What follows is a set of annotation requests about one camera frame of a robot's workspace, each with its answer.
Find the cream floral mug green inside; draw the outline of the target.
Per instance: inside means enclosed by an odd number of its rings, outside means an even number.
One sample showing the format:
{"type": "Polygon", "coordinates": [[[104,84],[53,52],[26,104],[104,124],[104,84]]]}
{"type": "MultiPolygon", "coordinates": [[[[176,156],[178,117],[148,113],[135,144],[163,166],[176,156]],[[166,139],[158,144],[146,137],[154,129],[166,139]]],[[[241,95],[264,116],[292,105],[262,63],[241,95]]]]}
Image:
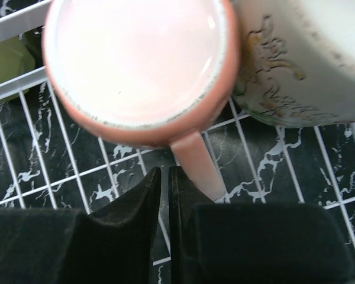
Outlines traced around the cream floral mug green inside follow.
{"type": "Polygon", "coordinates": [[[288,128],[355,122],[355,1],[235,1],[236,104],[288,128]]]}

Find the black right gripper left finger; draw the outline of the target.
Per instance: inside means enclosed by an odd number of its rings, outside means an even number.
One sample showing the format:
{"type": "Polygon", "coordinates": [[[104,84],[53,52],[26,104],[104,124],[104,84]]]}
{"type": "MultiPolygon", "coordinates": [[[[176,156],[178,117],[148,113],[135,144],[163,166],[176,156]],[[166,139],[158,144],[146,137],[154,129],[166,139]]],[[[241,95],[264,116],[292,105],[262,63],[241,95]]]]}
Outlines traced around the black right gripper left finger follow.
{"type": "Polygon", "coordinates": [[[0,209],[0,283],[147,283],[161,194],[154,167],[101,209],[0,209]]]}

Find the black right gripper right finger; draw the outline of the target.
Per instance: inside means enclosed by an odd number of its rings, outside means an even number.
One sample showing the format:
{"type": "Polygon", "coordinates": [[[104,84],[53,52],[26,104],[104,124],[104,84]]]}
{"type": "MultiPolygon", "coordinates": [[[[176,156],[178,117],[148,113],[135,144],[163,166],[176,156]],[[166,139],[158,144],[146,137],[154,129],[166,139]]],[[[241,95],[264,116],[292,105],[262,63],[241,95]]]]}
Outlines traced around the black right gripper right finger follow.
{"type": "Polygon", "coordinates": [[[355,283],[355,260],[320,206],[216,204],[169,170],[172,283],[355,283]]]}

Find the salmon pink speckled mug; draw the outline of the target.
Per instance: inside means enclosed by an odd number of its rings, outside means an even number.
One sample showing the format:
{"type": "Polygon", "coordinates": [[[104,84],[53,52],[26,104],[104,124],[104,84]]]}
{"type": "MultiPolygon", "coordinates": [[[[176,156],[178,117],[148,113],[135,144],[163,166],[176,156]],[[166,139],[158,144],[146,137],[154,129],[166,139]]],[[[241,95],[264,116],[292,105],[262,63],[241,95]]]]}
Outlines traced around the salmon pink speckled mug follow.
{"type": "Polygon", "coordinates": [[[52,1],[42,39],[67,113],[105,141],[171,148],[211,200],[226,187],[202,138],[240,62],[230,1],[52,1]]]}

